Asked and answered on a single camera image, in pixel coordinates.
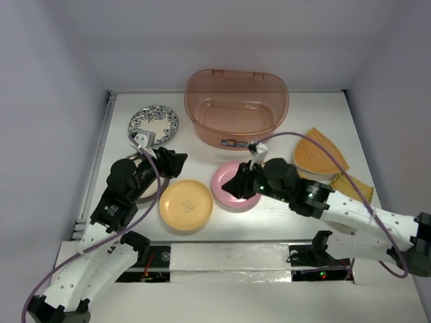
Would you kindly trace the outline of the brown rimmed cream plate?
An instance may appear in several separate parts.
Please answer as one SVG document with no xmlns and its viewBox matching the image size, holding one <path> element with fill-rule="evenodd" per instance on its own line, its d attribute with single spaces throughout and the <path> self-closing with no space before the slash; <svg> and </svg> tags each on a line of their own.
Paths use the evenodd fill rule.
<svg viewBox="0 0 431 323">
<path fill-rule="evenodd" d="M 136 166 L 139 166 L 142 161 L 143 158 L 138 154 L 138 153 L 133 153 L 131 155 L 127 156 L 127 159 L 132 160 Z M 161 178 L 161 188 L 162 188 L 162 192 L 164 192 L 166 190 L 166 188 L 168 187 L 170 180 L 167 178 Z M 150 186 L 149 188 L 143 192 L 143 194 L 137 199 L 136 203 L 137 204 L 144 204 L 144 203 L 148 203 L 154 200 L 154 198 L 156 197 L 156 193 L 158 191 L 158 183 L 157 180 L 155 180 Z"/>
</svg>

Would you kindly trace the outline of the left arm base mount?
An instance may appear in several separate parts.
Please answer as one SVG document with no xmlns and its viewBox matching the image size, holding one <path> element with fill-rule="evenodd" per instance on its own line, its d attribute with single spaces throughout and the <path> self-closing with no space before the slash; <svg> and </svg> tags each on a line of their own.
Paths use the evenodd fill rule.
<svg viewBox="0 0 431 323">
<path fill-rule="evenodd" d="M 170 282 L 171 246 L 151 246 L 146 260 L 139 260 L 128 268 L 117 283 L 168 283 Z"/>
</svg>

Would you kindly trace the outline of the orange woven bamboo tray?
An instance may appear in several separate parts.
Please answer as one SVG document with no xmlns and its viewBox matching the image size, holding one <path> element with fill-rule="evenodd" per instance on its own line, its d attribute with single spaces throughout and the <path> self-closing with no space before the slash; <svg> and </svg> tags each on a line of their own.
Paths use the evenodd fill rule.
<svg viewBox="0 0 431 323">
<path fill-rule="evenodd" d="M 306 136 L 322 146 L 345 171 L 350 169 L 337 146 L 317 128 L 311 128 Z M 294 163 L 303 170 L 317 175 L 336 175 L 341 172 L 334 161 L 318 146 L 301 139 L 294 150 Z"/>
</svg>

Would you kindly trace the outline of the pink plastic plate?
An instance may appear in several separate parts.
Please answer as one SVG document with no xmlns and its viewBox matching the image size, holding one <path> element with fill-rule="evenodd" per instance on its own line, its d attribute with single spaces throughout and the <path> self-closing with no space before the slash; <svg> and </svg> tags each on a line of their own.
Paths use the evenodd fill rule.
<svg viewBox="0 0 431 323">
<path fill-rule="evenodd" d="M 251 199 L 237 199 L 230 193 L 222 190 L 222 186 L 229 180 L 233 179 L 241 161 L 228 161 L 222 164 L 213 174 L 211 179 L 211 189 L 221 204 L 234 209 L 249 209 L 254 207 L 261 196 L 256 194 Z"/>
</svg>

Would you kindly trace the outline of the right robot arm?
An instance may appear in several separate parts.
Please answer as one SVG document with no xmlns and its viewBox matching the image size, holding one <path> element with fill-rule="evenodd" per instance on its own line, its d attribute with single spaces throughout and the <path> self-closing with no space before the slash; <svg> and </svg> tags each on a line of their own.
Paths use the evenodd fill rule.
<svg viewBox="0 0 431 323">
<path fill-rule="evenodd" d="M 282 158 L 263 165 L 241 163 L 222 190 L 239 199 L 256 194 L 287 203 L 304 217 L 332 223 L 312 240 L 309 266 L 358 258 L 391 263 L 418 277 L 430 276 L 430 214 L 400 215 L 371 208 L 327 184 L 302 178 Z"/>
</svg>

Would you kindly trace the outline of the yellow plastic plate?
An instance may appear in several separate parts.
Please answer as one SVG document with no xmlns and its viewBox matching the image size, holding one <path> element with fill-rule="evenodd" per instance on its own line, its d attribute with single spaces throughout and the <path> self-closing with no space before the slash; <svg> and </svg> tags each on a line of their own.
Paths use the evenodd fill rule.
<svg viewBox="0 0 431 323">
<path fill-rule="evenodd" d="M 181 180 L 168 186 L 159 201 L 161 218 L 177 231 L 203 227 L 213 211 L 213 196 L 203 183 Z"/>
</svg>

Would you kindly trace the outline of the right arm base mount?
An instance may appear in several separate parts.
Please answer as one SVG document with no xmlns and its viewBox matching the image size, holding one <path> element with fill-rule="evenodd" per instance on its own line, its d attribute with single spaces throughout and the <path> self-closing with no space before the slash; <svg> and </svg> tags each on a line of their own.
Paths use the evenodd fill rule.
<svg viewBox="0 0 431 323">
<path fill-rule="evenodd" d="M 354 281 L 349 258 L 336 259 L 327 253 L 331 231 L 319 231 L 309 244 L 289 245 L 286 262 L 293 282 Z"/>
</svg>

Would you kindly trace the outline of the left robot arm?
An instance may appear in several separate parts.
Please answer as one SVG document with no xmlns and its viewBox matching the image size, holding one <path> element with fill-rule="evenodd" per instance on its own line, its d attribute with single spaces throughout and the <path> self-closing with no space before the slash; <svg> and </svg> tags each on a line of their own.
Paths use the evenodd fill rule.
<svg viewBox="0 0 431 323">
<path fill-rule="evenodd" d="M 150 241 L 132 229 L 139 222 L 137 200 L 154 182 L 180 175 L 188 155 L 161 147 L 143 159 L 113 163 L 107 187 L 86 225 L 77 252 L 53 269 L 57 278 L 40 295 L 26 300 L 22 318 L 36 322 L 89 322 L 91 309 L 132 265 L 145 264 Z"/>
</svg>

